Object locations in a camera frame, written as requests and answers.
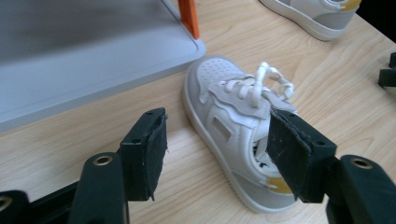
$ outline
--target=white shoelace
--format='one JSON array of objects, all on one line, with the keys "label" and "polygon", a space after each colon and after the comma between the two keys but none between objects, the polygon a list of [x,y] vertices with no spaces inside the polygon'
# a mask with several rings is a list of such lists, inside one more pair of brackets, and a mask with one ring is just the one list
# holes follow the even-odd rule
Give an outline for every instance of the white shoelace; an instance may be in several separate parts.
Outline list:
[{"label": "white shoelace", "polygon": [[257,69],[257,75],[246,75],[238,79],[224,82],[225,91],[231,92],[234,86],[240,87],[238,97],[245,100],[250,96],[250,105],[258,108],[263,91],[270,91],[264,86],[263,81],[268,75],[270,79],[279,83],[278,96],[282,101],[289,100],[294,95],[294,85],[286,80],[283,75],[274,67],[269,66],[268,63],[263,62]]}]

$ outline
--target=screw hole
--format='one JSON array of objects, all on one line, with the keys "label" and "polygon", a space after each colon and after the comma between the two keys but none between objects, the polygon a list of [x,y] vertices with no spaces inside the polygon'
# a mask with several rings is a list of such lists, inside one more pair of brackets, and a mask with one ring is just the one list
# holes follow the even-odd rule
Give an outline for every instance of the screw hole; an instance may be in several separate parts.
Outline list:
[{"label": "screw hole", "polygon": [[368,161],[364,161],[358,158],[353,158],[350,160],[350,162],[352,162],[352,164],[354,164],[355,166],[361,168],[361,169],[373,169],[373,165],[368,162]]},{"label": "screw hole", "polygon": [[97,166],[102,166],[102,165],[107,165],[113,161],[113,158],[110,156],[102,156],[99,158],[96,158],[96,160],[93,161],[93,164]]},{"label": "screw hole", "polygon": [[323,141],[320,141],[320,140],[316,141],[315,143],[318,144],[318,145],[320,145],[320,146],[326,145]]}]

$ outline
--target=black plastic part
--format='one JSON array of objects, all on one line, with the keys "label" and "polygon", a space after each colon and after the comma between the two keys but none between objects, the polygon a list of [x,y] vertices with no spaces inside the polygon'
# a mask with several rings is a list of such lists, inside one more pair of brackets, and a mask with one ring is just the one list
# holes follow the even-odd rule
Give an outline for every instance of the black plastic part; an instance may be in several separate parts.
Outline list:
[{"label": "black plastic part", "polygon": [[336,144],[299,116],[271,112],[267,151],[293,194],[304,203],[321,203],[327,165]]},{"label": "black plastic part", "polygon": [[378,85],[384,87],[396,87],[396,69],[379,70]]},{"label": "black plastic part", "polygon": [[63,224],[67,222],[78,182],[32,202],[35,223]]},{"label": "black plastic part", "polygon": [[389,67],[396,69],[396,52],[390,54]]},{"label": "black plastic part", "polygon": [[129,223],[121,159],[117,153],[100,153],[85,162],[67,223]]},{"label": "black plastic part", "polygon": [[396,223],[396,186],[377,163],[345,155],[338,178],[353,223]]},{"label": "black plastic part", "polygon": [[19,190],[0,192],[0,223],[26,223],[31,220],[30,204],[26,193]]},{"label": "black plastic part", "polygon": [[164,108],[146,112],[120,143],[128,201],[154,200],[167,149],[166,119]]}]

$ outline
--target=sneaker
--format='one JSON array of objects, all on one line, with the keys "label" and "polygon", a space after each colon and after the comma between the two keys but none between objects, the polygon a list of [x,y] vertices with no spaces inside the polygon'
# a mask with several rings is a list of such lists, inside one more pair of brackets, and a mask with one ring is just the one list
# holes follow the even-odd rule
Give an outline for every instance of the sneaker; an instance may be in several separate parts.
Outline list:
[{"label": "sneaker", "polygon": [[277,14],[295,21],[313,37],[339,37],[358,10],[361,0],[260,0]]},{"label": "sneaker", "polygon": [[[277,81],[280,93],[263,85]],[[271,107],[296,113],[293,85],[267,63],[248,75],[221,56],[193,63],[183,99],[189,119],[216,156],[234,192],[253,211],[279,212],[296,199],[266,152]]]}]

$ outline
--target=gray shelf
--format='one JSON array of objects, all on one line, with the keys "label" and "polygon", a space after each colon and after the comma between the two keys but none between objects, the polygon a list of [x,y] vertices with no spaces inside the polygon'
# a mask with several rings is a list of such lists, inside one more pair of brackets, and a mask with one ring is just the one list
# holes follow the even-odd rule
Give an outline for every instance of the gray shelf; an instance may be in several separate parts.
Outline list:
[{"label": "gray shelf", "polygon": [[2,1],[0,131],[182,71],[204,54],[169,1]]}]

